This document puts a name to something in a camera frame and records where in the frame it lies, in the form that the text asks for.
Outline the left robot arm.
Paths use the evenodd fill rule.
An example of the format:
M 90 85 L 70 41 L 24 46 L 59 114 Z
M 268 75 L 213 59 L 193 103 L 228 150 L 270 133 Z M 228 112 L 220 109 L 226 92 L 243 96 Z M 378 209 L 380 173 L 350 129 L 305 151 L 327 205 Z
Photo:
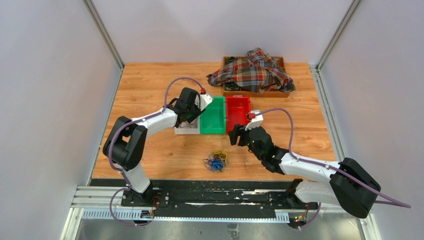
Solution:
M 193 122 L 212 101 L 213 97 L 205 89 L 198 92 L 185 87 L 179 97 L 166 101 L 154 113 L 137 118 L 121 116 L 115 121 L 102 153 L 108 158 L 110 166 L 122 174 L 140 206 L 149 206 L 153 201 L 151 180 L 141 163 L 146 140 L 163 130 Z

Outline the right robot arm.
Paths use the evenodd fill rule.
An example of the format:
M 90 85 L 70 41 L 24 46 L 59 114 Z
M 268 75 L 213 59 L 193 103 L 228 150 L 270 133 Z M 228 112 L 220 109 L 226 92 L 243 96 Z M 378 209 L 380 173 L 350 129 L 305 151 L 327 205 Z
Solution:
M 275 145 L 263 127 L 247 129 L 236 124 L 228 132 L 231 145 L 246 146 L 271 173 L 300 176 L 285 195 L 294 209 L 304 203 L 340 206 L 350 215 L 365 219 L 377 199 L 381 186 L 354 159 L 324 161 L 290 153 Z

